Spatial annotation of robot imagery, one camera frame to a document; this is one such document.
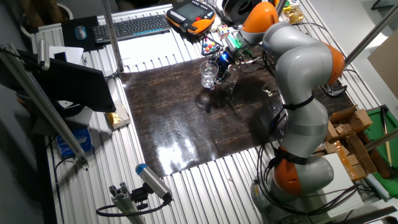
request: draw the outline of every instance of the black monitor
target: black monitor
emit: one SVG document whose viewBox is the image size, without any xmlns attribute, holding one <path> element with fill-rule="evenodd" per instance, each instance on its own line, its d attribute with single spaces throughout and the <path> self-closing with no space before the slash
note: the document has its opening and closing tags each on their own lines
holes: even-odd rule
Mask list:
<svg viewBox="0 0 398 224">
<path fill-rule="evenodd" d="M 18 53 L 26 60 L 37 61 L 36 54 L 21 50 Z M 116 111 L 108 84 L 100 70 L 51 58 L 49 70 L 32 73 L 51 100 L 70 101 L 98 112 Z M 17 92 L 24 91 L 2 60 L 0 84 Z"/>
</svg>

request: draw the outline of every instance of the brown tabletop surface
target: brown tabletop surface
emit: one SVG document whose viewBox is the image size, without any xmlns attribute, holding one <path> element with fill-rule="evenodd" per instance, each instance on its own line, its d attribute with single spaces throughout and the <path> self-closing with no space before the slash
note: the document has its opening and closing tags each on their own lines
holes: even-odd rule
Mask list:
<svg viewBox="0 0 398 224">
<path fill-rule="evenodd" d="M 137 73 L 123 73 L 127 100 L 146 164 L 160 177 L 283 137 L 283 122 L 267 139 L 268 124 L 281 110 L 274 78 L 262 70 L 240 74 L 216 90 L 201 85 L 204 58 Z M 313 91 L 331 115 L 353 105 L 346 94 Z"/>
</svg>

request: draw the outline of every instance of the green board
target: green board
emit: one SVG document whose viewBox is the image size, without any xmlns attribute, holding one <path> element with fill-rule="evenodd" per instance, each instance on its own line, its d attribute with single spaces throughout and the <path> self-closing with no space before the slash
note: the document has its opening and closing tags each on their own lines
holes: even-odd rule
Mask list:
<svg viewBox="0 0 398 224">
<path fill-rule="evenodd" d="M 368 138 L 373 141 L 378 139 L 379 137 L 383 136 L 383 127 L 382 127 L 382 119 L 381 119 L 381 113 L 380 113 L 380 108 L 376 109 L 371 109 L 367 111 L 370 119 L 373 121 L 373 124 L 371 124 L 366 130 L 365 133 L 368 136 Z M 386 114 L 386 125 L 387 125 L 387 130 L 392 131 L 395 128 L 398 127 L 398 122 L 393 117 L 393 115 L 388 111 Z M 386 145 L 381 145 L 377 148 L 379 151 L 380 155 L 383 157 L 383 159 L 387 162 L 387 152 L 386 152 Z M 391 161 L 392 161 L 392 166 L 394 168 L 398 168 L 398 138 L 395 138 L 390 141 L 390 150 L 391 150 Z M 398 177 L 393 177 L 391 179 L 383 179 L 381 175 L 376 172 L 373 174 L 373 176 L 380 182 L 380 184 L 390 193 L 391 197 L 398 198 Z"/>
<path fill-rule="evenodd" d="M 367 113 L 370 119 L 373 121 L 373 124 L 371 124 L 365 130 L 365 134 L 371 141 L 374 141 L 384 135 L 380 108 L 369 110 L 367 111 Z M 390 113 L 390 111 L 388 111 L 386 114 L 386 124 L 388 132 L 395 130 L 395 128 L 398 128 L 398 122 L 395 117 Z M 379 151 L 381 157 L 383 157 L 383 159 L 388 163 L 386 145 L 383 144 L 377 147 L 377 150 Z M 393 168 L 398 169 L 398 138 L 390 141 L 390 150 L 392 166 Z"/>
</svg>

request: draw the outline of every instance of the clear glass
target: clear glass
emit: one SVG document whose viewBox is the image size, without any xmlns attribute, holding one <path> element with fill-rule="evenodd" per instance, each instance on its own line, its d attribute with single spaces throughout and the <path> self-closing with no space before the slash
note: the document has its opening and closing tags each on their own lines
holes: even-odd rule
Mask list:
<svg viewBox="0 0 398 224">
<path fill-rule="evenodd" d="M 201 73 L 201 85 L 205 88 L 214 90 L 215 80 L 218 74 L 217 63 L 212 60 L 207 60 L 200 65 L 199 71 Z"/>
</svg>

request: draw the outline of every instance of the orange controller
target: orange controller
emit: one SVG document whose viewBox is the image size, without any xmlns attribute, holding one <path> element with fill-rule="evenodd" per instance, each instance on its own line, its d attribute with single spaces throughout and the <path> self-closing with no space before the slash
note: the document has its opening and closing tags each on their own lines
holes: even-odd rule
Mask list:
<svg viewBox="0 0 398 224">
<path fill-rule="evenodd" d="M 198 1 L 184 1 L 169 9 L 167 19 L 183 32 L 201 34 L 212 25 L 216 14 L 205 4 Z"/>
</svg>

